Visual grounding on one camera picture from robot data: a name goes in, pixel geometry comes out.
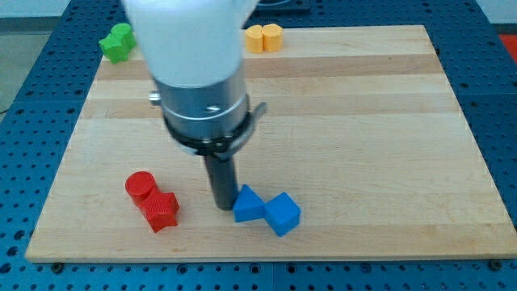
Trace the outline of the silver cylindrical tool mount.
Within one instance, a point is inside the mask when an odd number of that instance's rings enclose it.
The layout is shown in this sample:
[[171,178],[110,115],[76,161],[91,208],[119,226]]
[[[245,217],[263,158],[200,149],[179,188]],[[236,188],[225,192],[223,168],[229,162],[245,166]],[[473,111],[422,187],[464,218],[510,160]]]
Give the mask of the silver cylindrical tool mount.
[[250,107],[244,65],[209,86],[169,86],[154,81],[154,104],[162,109],[170,135],[189,153],[232,158],[251,138],[267,104]]

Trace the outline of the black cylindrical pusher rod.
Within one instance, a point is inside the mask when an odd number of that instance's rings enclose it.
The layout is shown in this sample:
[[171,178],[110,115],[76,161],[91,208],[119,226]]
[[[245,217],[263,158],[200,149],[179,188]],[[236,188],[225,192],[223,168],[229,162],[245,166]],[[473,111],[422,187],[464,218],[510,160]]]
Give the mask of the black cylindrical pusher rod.
[[219,159],[209,155],[204,157],[204,164],[216,206],[221,210],[232,210],[239,193],[233,158]]

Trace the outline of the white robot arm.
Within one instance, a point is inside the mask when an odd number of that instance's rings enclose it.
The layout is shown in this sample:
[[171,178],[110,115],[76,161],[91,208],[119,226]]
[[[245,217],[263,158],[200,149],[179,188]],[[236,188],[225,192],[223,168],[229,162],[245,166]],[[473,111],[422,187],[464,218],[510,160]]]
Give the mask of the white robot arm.
[[250,107],[242,26],[258,0],[125,0],[157,91],[164,124],[191,154],[204,158],[219,209],[231,210],[238,186],[233,156],[267,110]]

